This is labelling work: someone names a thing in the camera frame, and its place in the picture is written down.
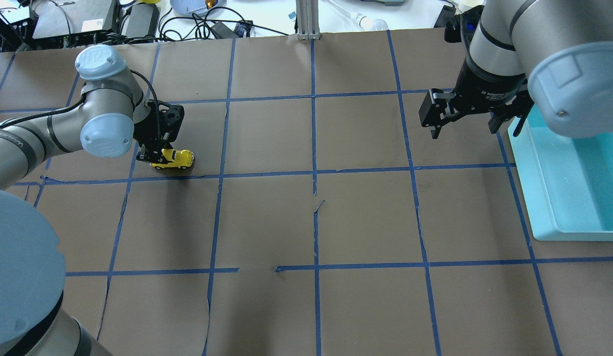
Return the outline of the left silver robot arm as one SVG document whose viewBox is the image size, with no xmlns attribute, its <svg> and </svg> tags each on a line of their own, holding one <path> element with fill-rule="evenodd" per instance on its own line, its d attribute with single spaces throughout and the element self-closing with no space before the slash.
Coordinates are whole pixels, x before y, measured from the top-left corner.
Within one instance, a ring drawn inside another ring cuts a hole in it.
<svg viewBox="0 0 613 356">
<path fill-rule="evenodd" d="M 115 158 L 138 143 L 137 159 L 164 164 L 184 108 L 145 97 L 117 50 L 82 50 L 85 81 L 72 106 L 0 123 L 0 356 L 109 356 L 63 308 L 66 263 L 59 238 L 33 205 L 7 189 L 46 159 L 84 150 Z"/>
</svg>

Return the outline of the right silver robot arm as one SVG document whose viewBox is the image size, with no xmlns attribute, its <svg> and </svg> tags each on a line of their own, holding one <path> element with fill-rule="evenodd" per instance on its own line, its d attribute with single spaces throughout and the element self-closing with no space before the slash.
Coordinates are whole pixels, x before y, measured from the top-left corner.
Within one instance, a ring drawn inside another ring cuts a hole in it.
<svg viewBox="0 0 613 356">
<path fill-rule="evenodd" d="M 518 136 L 533 107 L 561 136 L 613 132 L 613 0 L 488 0 L 454 16 L 444 38 L 466 57 L 454 88 L 420 106 L 433 139 L 485 113 L 492 134 L 518 118 Z"/>
</svg>

